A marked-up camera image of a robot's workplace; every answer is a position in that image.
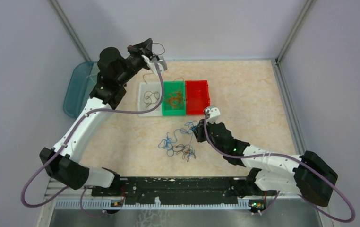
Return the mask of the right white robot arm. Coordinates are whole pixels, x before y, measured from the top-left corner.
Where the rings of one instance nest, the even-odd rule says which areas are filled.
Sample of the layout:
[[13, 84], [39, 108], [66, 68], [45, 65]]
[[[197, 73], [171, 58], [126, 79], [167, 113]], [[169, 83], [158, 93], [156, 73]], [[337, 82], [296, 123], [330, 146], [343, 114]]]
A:
[[338, 174], [315, 152], [303, 155], [283, 155], [266, 151], [234, 138], [224, 123], [200, 120], [192, 129], [197, 142], [210, 141], [223, 153], [223, 159], [235, 166], [251, 169], [246, 190], [252, 195], [261, 191], [295, 193], [307, 201], [326, 207], [333, 193], [325, 180], [335, 184]]

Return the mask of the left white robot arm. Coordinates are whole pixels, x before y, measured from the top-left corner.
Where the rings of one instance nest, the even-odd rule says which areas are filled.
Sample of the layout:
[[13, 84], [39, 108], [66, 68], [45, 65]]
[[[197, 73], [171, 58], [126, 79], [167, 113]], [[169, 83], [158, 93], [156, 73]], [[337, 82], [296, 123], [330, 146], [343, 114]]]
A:
[[52, 148], [43, 148], [40, 160], [49, 177], [77, 190], [84, 186], [102, 187], [110, 196], [121, 190], [116, 173], [107, 169], [86, 167], [80, 164], [88, 142], [116, 110], [125, 96], [125, 85], [142, 69], [156, 73], [159, 59], [153, 53], [153, 40], [129, 45], [124, 58], [115, 47], [103, 49], [99, 54], [97, 83], [91, 91], [84, 109], [69, 131]]

